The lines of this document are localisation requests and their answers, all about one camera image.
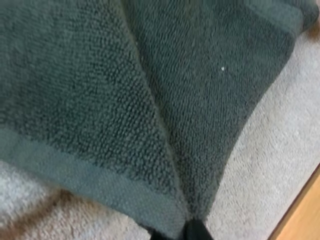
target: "wooden baseboard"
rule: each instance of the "wooden baseboard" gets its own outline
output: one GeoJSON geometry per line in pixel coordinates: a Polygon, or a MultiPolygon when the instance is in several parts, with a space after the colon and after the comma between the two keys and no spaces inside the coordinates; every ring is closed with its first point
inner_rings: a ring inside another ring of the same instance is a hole
{"type": "Polygon", "coordinates": [[[269,240],[320,240],[320,165],[269,240]]]}

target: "terry cloth texture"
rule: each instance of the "terry cloth texture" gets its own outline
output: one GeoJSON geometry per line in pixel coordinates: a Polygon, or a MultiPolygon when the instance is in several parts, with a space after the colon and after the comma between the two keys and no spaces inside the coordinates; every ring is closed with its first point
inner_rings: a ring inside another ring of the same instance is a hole
{"type": "Polygon", "coordinates": [[[176,238],[316,20],[293,3],[2,1],[0,158],[176,238]]]}

